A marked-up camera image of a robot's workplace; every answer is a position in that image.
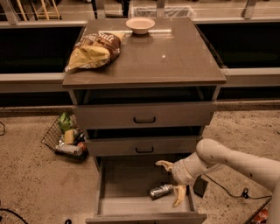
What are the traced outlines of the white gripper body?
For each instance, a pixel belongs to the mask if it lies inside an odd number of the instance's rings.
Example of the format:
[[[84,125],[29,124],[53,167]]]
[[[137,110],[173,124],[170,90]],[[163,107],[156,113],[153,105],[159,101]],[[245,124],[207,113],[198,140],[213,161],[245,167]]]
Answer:
[[[174,180],[179,185],[188,186],[194,181],[194,177],[187,170],[182,159],[180,159],[179,161],[173,164],[173,167],[171,169],[171,174]]]

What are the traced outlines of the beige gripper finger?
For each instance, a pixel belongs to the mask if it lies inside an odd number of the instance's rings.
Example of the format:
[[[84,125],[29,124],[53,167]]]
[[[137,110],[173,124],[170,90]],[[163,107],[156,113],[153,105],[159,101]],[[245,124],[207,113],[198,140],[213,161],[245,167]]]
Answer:
[[[173,192],[174,192],[175,199],[172,203],[172,206],[178,207],[185,199],[186,186],[185,185],[175,185],[173,187]]]
[[[167,172],[172,171],[173,163],[165,160],[159,160],[155,163],[157,166],[163,166]]]

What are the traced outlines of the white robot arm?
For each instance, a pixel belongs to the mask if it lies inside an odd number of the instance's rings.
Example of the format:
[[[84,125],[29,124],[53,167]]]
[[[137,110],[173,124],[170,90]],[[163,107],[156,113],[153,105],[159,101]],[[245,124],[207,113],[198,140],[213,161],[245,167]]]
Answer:
[[[156,165],[162,165],[177,182],[173,187],[173,207],[182,203],[186,196],[186,187],[192,185],[199,175],[211,172],[220,165],[226,165],[272,191],[267,224],[280,224],[279,161],[230,150],[213,139],[205,138],[197,143],[196,151],[189,157],[175,163],[159,160]]]

